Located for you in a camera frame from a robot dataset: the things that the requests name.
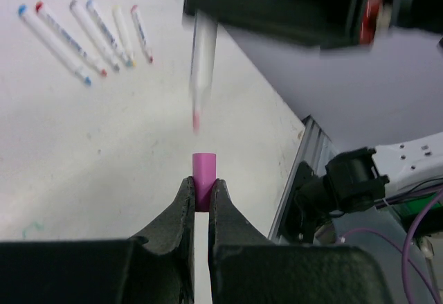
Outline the light blue pen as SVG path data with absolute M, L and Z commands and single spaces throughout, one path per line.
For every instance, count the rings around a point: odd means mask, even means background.
M 52 34 L 52 32 L 44 26 L 36 14 L 32 13 L 26 4 L 21 4 L 17 14 L 19 18 L 34 32 L 37 38 L 45 45 L 45 47 L 72 73 L 77 79 L 82 81 L 86 86 L 91 86 L 92 80 L 89 73 L 80 63 L 74 59 L 67 47 Z

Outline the pink cap pen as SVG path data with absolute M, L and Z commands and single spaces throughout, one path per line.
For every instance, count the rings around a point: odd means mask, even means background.
M 143 17 L 141 14 L 141 10 L 138 5 L 133 5 L 131 10 L 131 16 L 138 33 L 138 39 L 141 45 L 141 50 L 143 55 L 146 57 L 149 64 L 152 64 L 154 61 L 153 53 L 152 53 L 152 45 L 147 35 L 147 29 L 145 27 L 145 23 L 143 21 Z

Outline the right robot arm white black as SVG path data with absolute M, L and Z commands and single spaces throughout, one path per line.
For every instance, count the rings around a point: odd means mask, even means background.
M 381 0 L 184 0 L 195 18 L 190 73 L 193 123 L 213 79 L 218 25 L 292 111 L 313 116 L 339 149 L 318 186 L 330 208 L 367 209 L 386 192 L 437 172 L 442 78 L 419 73 L 422 53 L 377 47 Z

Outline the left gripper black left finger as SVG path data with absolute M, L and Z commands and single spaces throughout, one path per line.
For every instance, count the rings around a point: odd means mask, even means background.
M 195 186 L 127 239 L 1 243 L 2 303 L 193 303 Z

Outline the grey pen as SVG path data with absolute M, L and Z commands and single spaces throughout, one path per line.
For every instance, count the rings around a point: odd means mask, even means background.
M 101 35 L 98 27 L 93 22 L 92 18 L 90 18 L 89 13 L 83 8 L 77 0 L 72 0 L 69 4 L 69 8 L 75 18 L 79 21 L 80 25 L 86 31 L 87 35 L 99 50 L 103 59 L 109 63 L 112 69 L 115 72 L 120 71 L 120 65 L 114 52 L 107 45 L 104 37 Z

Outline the red cap pen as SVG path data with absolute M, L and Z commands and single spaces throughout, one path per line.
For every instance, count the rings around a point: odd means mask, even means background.
M 101 59 L 94 55 L 91 51 L 84 47 L 84 44 L 79 42 L 79 39 L 71 32 L 69 32 L 64 24 L 56 17 L 51 8 L 43 1 L 38 1 L 35 4 L 35 11 L 37 16 L 41 18 L 53 32 L 86 64 L 94 69 L 100 76 L 106 78 L 107 70 Z

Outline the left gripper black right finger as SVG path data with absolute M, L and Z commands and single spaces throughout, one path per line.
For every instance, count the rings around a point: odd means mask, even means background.
M 275 244 L 234 206 L 226 182 L 211 192 L 208 266 L 214 303 L 392 303 L 375 259 L 345 245 Z

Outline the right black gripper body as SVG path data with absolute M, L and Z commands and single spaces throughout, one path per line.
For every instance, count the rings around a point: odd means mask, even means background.
M 369 45 L 391 27 L 442 32 L 442 0 L 184 0 L 183 11 L 326 49 Z

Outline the blue cap pen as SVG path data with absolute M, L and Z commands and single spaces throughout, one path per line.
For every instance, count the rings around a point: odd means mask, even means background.
M 94 0 L 88 0 L 86 2 L 86 9 L 114 53 L 124 62 L 127 67 L 133 67 L 133 61 L 119 44 L 116 34 L 113 33 L 109 28 L 109 24 L 105 21 L 99 5 Z

